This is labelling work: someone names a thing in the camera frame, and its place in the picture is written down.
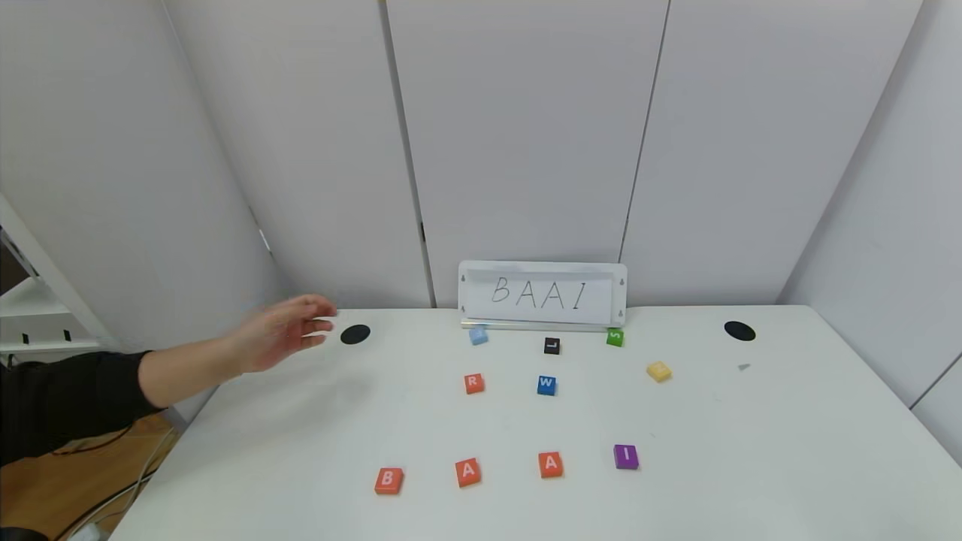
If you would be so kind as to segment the bare person hand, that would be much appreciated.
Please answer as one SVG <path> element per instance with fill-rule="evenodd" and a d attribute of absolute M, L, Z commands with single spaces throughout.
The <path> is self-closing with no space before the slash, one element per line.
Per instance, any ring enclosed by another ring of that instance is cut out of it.
<path fill-rule="evenodd" d="M 324 343 L 336 315 L 337 306 L 321 295 L 300 295 L 265 308 L 225 339 L 231 371 L 265 372 Z"/>

